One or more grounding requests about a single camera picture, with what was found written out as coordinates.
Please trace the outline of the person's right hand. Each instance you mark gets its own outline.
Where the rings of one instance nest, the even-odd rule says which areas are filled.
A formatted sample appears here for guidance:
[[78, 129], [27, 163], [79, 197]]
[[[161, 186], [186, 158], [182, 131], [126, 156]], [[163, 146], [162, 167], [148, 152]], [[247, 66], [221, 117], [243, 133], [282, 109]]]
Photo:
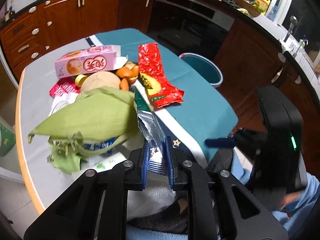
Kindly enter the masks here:
[[299, 202], [301, 195], [302, 195], [302, 191], [286, 194], [280, 202], [280, 207], [284, 208], [292, 203]]

